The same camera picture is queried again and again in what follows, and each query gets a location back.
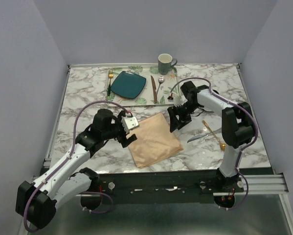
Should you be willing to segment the orange cloth napkin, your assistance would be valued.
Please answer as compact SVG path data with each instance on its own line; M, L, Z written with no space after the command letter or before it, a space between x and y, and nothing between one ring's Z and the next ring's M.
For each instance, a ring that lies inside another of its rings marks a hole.
M148 167L183 150L162 113L140 121L132 134L136 135L137 140L129 145L129 150L138 168Z

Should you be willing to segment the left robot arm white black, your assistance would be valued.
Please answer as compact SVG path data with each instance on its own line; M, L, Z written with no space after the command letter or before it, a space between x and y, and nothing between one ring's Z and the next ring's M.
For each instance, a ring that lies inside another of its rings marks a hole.
M88 161L109 140L118 141L123 148L137 137L129 136L139 126L129 111L122 110L117 116L108 109L100 109L92 123L81 133L73 135L68 152L47 172L29 183L23 181L17 190L17 214L23 217L25 229L34 233L50 223L57 209L77 194L94 193L98 189L96 173L77 168Z

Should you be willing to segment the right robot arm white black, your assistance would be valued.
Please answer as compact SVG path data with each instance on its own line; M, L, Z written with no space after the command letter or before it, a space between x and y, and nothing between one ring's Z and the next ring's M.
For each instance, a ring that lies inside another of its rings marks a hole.
M226 143L222 163L217 169L215 187L227 191L239 178L239 163L245 148L254 144L258 137L258 126L253 118L250 105L225 99L212 90L211 86L195 86L184 79L181 91L186 98L183 104L177 103L173 95L168 100L174 105L167 109L170 118L170 132L180 130L191 122L191 114L198 108L207 108L222 119L222 137Z

